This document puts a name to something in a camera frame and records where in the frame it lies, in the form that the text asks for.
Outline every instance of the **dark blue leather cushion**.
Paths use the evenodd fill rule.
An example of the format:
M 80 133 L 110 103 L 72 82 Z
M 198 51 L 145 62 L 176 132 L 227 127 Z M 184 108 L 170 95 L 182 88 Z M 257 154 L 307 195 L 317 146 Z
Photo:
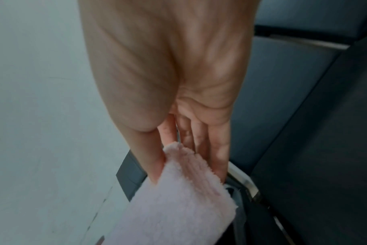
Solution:
M 250 174 L 339 51 L 269 38 L 253 39 L 231 119 L 230 160 Z
M 255 24 L 351 42 L 367 33 L 367 0 L 262 0 Z
M 334 62 L 251 176 L 305 244 L 367 244 L 367 38 Z

